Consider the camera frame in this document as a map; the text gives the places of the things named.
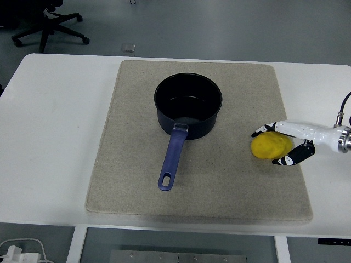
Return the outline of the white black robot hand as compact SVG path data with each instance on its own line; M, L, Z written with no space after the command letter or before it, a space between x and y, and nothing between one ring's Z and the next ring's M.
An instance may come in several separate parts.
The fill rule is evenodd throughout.
M329 128L322 125L301 123L293 121L279 121L265 124L257 129L251 136L257 137L265 132L278 132L304 141L281 158L272 160L276 165L296 165L315 153L315 145L327 145L335 152L347 153L349 151L350 129L346 126Z

